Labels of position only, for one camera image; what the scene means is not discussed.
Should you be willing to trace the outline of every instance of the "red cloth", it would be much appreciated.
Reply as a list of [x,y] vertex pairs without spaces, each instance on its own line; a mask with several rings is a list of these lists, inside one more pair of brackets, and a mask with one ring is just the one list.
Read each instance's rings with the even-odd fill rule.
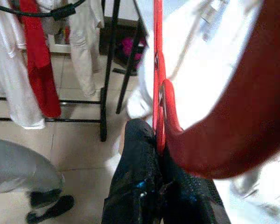
[[[20,7],[24,12],[39,12],[35,0],[20,0]],[[44,116],[59,117],[61,108],[41,19],[23,16],[23,23],[25,25],[30,85]]]

